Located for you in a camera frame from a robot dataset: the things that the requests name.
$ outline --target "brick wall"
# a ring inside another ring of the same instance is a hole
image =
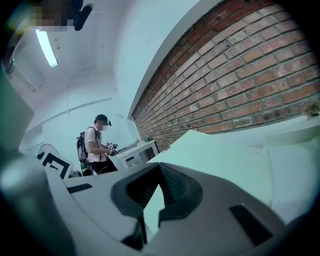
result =
[[[319,99],[320,72],[290,15],[266,0],[228,0],[174,46],[133,119],[159,151],[188,130],[213,134],[301,115]]]

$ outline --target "backpack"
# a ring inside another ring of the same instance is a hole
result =
[[[77,139],[76,148],[77,148],[77,152],[78,152],[78,159],[81,163],[85,162],[88,158],[88,153],[87,153],[86,147],[85,147],[85,133],[86,133],[85,131],[81,132],[80,136],[76,138]],[[97,139],[99,133],[96,129],[94,129],[94,133],[95,133],[95,139]]]

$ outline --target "ceiling light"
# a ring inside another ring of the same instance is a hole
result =
[[[56,59],[54,51],[52,50],[47,32],[40,31],[39,29],[36,29],[35,33],[36,33],[36,36],[38,37],[40,46],[42,48],[44,56],[45,56],[46,60],[48,61],[50,67],[54,68],[54,67],[58,66],[58,61]]]

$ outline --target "white table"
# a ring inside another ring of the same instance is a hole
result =
[[[149,142],[143,141],[137,146],[123,153],[119,153],[117,158],[121,161],[125,169],[129,169],[134,166],[145,164],[150,160],[145,153],[147,149],[152,149],[154,156],[159,154],[155,145],[155,140],[151,140]]]

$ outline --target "black pants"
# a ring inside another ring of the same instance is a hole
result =
[[[98,175],[118,171],[110,159],[104,162],[90,162],[89,164]]]

